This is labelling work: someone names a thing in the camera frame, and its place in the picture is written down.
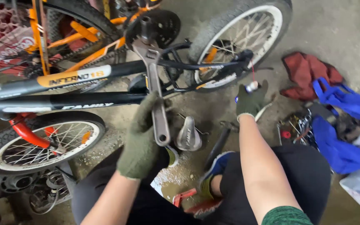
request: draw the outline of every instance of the black bicycle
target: black bicycle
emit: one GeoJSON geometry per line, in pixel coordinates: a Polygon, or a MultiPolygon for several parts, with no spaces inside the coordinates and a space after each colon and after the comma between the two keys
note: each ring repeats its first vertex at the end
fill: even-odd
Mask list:
{"type": "Polygon", "coordinates": [[[127,46],[143,60],[0,84],[0,118],[11,124],[0,132],[0,175],[41,171],[92,148],[105,132],[103,120],[72,110],[139,104],[150,89],[166,98],[189,91],[210,92],[246,76],[280,41],[292,7],[288,0],[243,2],[212,19],[193,43],[186,40],[165,49],[159,48],[162,19],[156,19],[162,11],[151,10],[128,26],[127,46]],[[180,50],[188,50],[191,63],[182,61],[180,50]],[[152,61],[163,67],[164,76],[151,75],[152,61]],[[31,95],[138,73],[142,74],[132,80],[127,92],[31,95]],[[179,79],[186,79],[187,87],[180,87],[179,79]],[[54,110],[63,111],[36,116],[54,110]]]}

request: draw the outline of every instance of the red cloth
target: red cloth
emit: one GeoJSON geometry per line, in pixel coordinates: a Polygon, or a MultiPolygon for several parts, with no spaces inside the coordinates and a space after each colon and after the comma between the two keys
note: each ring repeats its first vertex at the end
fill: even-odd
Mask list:
{"type": "Polygon", "coordinates": [[[343,81],[343,77],[334,66],[320,61],[313,55],[301,52],[292,53],[283,58],[288,77],[297,86],[281,90],[281,95],[301,101],[317,99],[312,82],[324,77],[327,82],[334,86],[343,81]]]}

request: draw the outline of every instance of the forearm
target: forearm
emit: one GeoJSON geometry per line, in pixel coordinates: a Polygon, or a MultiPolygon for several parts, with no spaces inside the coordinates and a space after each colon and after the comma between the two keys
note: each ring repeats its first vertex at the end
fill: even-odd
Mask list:
{"type": "Polygon", "coordinates": [[[81,225],[124,225],[137,195],[140,180],[116,171],[81,225]]]}
{"type": "Polygon", "coordinates": [[[300,209],[280,161],[249,115],[240,117],[240,155],[245,191],[258,224],[278,206],[300,209]]]}

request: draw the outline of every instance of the hand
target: hand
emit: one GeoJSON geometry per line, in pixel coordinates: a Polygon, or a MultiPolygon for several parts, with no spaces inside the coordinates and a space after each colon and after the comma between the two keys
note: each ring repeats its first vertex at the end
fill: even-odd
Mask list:
{"type": "Polygon", "coordinates": [[[264,80],[261,88],[252,93],[247,93],[244,85],[240,85],[237,102],[237,121],[240,122],[241,115],[250,115],[255,118],[257,113],[265,106],[265,95],[269,84],[264,80]]]}
{"type": "Polygon", "coordinates": [[[117,165],[122,176],[143,179],[156,162],[159,146],[154,139],[151,111],[159,99],[158,92],[153,92],[147,95],[137,109],[117,165]]]}

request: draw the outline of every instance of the green sleeve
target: green sleeve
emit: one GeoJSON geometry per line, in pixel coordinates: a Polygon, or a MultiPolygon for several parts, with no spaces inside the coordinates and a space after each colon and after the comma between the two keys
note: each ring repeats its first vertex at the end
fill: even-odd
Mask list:
{"type": "Polygon", "coordinates": [[[291,206],[280,206],[270,210],[263,218],[262,225],[313,225],[307,215],[291,206]]]}

